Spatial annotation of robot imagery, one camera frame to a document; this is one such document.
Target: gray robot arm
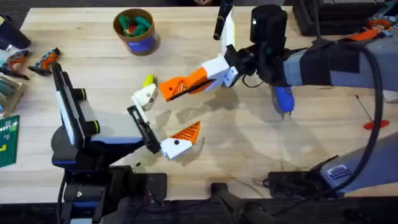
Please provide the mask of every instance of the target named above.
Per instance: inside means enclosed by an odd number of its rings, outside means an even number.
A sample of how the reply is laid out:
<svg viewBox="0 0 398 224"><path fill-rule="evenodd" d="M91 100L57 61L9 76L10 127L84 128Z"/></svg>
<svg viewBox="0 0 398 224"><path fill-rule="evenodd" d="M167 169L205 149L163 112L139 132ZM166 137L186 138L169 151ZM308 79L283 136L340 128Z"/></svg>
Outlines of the gray robot arm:
<svg viewBox="0 0 398 224"><path fill-rule="evenodd" d="M385 90L398 91L398 37L378 39L366 45L377 58L381 69L382 85ZM307 52L301 50L292 54L284 63L286 83L292 86L307 85L303 81L300 61ZM365 56L359 56L359 73L330 70L330 81L333 86L350 86L360 88L373 88L372 70Z"/></svg>
<svg viewBox="0 0 398 224"><path fill-rule="evenodd" d="M380 67L382 85L384 90L398 91L398 74L395 64L398 63L398 37L377 39L366 45L376 57ZM308 49L292 54L284 63L283 71L286 84L292 86L316 85L309 80L306 74L302 74L301 59ZM328 77L331 86L350 86L360 88L374 88L374 79L369 62L363 54L359 55L359 72L347 72L330 69ZM374 147L366 167L362 173L348 186L339 190L347 193L364 187L398 182L398 132L378 140ZM349 154L337 157L320 168L320 175L331 188L344 183L355 168L363 155L365 147L357 149Z"/></svg>

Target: hand tool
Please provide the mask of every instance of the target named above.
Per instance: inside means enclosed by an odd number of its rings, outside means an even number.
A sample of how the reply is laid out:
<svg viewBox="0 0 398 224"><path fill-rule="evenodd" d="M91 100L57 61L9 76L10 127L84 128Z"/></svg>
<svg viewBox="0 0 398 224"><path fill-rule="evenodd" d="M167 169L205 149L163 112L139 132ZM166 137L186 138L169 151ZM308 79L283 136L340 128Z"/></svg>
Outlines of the hand tool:
<svg viewBox="0 0 398 224"><path fill-rule="evenodd" d="M10 77L23 78L25 80L29 80L29 78L26 75L20 74L14 67L17 64L19 65L23 64L28 54L29 54L28 50L20 50L15 54L11 55L6 59L4 63L0 65L0 72Z"/></svg>
<svg viewBox="0 0 398 224"><path fill-rule="evenodd" d="M398 3L390 1L374 16L366 21L363 30L349 36L351 40L371 40L377 36L392 37L398 33Z"/></svg>
<svg viewBox="0 0 398 224"><path fill-rule="evenodd" d="M28 66L28 68L42 76L51 75L52 72L50 71L49 65L57 61L60 54L61 51L58 48L50 50L43 55L43 57L35 65Z"/></svg>
<svg viewBox="0 0 398 224"><path fill-rule="evenodd" d="M372 130L373 126L374 126L374 118L373 118L372 114L366 109L365 105L363 105L362 101L359 99L359 96L355 95L355 97L358 100L359 104L361 104L363 110L365 110L365 112L368 114L368 116L370 118L370 122L367 122L366 124L364 124L363 128L366 130ZM384 127L388 126L389 124L390 124L390 121L384 119L381 121L380 128L384 128Z"/></svg>
<svg viewBox="0 0 398 224"><path fill-rule="evenodd" d="M271 86L271 96L276 111L278 111L282 116L287 114L289 117L291 117L292 111L294 109L292 87Z"/></svg>

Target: black floor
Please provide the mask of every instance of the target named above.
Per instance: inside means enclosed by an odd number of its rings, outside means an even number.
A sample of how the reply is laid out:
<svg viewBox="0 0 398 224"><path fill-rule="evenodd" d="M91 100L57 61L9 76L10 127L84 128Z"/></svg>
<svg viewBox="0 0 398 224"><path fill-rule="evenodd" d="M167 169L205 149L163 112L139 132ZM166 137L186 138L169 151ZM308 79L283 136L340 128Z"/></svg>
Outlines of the black floor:
<svg viewBox="0 0 398 224"><path fill-rule="evenodd" d="M240 0L236 5L258 5L279 0ZM11 16L20 27L31 7L137 7L137 6L187 6L191 0L2 0L0 13ZM290 205L290 200L258 200L268 212L276 212ZM137 213L132 205L125 223L228 223L218 204L196 201L166 202L164 208L141 209ZM346 198L333 202L309 202L286 214L291 223L398 223L395 214L398 197ZM343 216L350 211L356 221L349 222ZM0 205L0 224L47 224L55 223L55 204Z"/></svg>
<svg viewBox="0 0 398 224"><path fill-rule="evenodd" d="M270 213L287 205L286 200L255 200ZM396 215L398 197L346 198L333 202L309 202L283 216L291 224L393 224L398 223ZM163 208L142 208L132 205L125 224L228 224L223 209L218 204L206 201L166 202ZM53 224L55 204L0 205L2 224Z"/></svg>

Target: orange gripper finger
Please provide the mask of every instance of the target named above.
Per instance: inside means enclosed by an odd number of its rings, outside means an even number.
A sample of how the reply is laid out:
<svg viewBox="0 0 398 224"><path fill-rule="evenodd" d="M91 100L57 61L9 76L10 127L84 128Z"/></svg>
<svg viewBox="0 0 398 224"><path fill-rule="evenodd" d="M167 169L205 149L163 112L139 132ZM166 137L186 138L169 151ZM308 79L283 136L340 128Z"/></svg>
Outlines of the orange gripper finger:
<svg viewBox="0 0 398 224"><path fill-rule="evenodd" d="M170 101L173 96L185 90L189 90L191 87L199 85L207 80L207 72L205 68L201 67L198 70L194 71L189 77L175 77L161 83L159 85L159 90L162 92L165 100ZM189 94L199 93L210 84L211 83L203 85L197 90L190 92Z"/></svg>
<svg viewBox="0 0 398 224"><path fill-rule="evenodd" d="M375 38L378 34L379 34L379 31L377 29L371 29L371 30L367 30L367 31L359 33L359 34L349 36L348 38L351 40L356 40L356 41L371 40L371 39Z"/></svg>
<svg viewBox="0 0 398 224"><path fill-rule="evenodd" d="M9 66L10 66L12 71L15 71L14 65L19 64L19 63L24 63L25 60L26 60L26 57L23 54L19 54L18 58L13 60L14 58L10 57L10 61L9 61Z"/></svg>
<svg viewBox="0 0 398 224"><path fill-rule="evenodd" d="M392 25L392 22L385 19L375 19L368 22L368 27L374 27L376 25L382 25L384 27L389 27Z"/></svg>
<svg viewBox="0 0 398 224"><path fill-rule="evenodd" d="M200 129L200 121L197 121L195 124L185 128L184 130L178 132L171 136L171 138L181 139L181 140L188 140L194 144L197 141Z"/></svg>
<svg viewBox="0 0 398 224"><path fill-rule="evenodd" d="M50 53L50 54L49 54L49 57L47 57L46 59L44 59L43 61L41 61L42 68L43 68L43 69L46 69L46 70L49 69L49 65L50 65L51 63L53 63L54 61L56 61L57 58L58 58L58 56L59 56L59 54L56 54L55 52Z"/></svg>

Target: wooden table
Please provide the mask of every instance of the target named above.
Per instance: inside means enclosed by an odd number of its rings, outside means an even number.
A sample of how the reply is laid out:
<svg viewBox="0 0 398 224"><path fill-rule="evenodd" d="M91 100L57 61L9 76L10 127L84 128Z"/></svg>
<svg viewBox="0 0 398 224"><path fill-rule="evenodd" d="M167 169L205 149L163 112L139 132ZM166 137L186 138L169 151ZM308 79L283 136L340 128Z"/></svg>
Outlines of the wooden table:
<svg viewBox="0 0 398 224"><path fill-rule="evenodd" d="M236 47L249 41L251 7L237 7ZM154 74L160 81L188 75L199 64L220 51L212 35L216 7L147 8L161 36L152 55L131 55L118 39L112 21L124 8L31 9L22 31L32 40L28 64L46 51L58 47L59 62L75 87L84 87L96 110L127 113L131 94L143 79ZM287 47L309 46L313 38L302 37L290 7ZM51 164L50 140L61 125L52 77L40 77L28 69L28 92L18 104L21 116L17 163L0 169L0 203L55 202L62 170ZM240 81L233 88L183 96L166 103L159 95L147 113L161 136L171 135L195 121L201 121L194 148L177 161L152 155L146 148L121 159L137 172L165 172L169 175L168 199L208 197L212 182L226 182L240 197L269 197L266 189L253 183L268 172L309 169L335 155L345 154L367 142L362 128L365 112L356 101L359 94L373 110L372 92L353 88L296 87L292 118L281 119L274 110L267 85L250 89ZM384 116L390 126L381 136L398 129L398 107L386 105ZM351 195L397 195L397 186L385 185Z"/></svg>

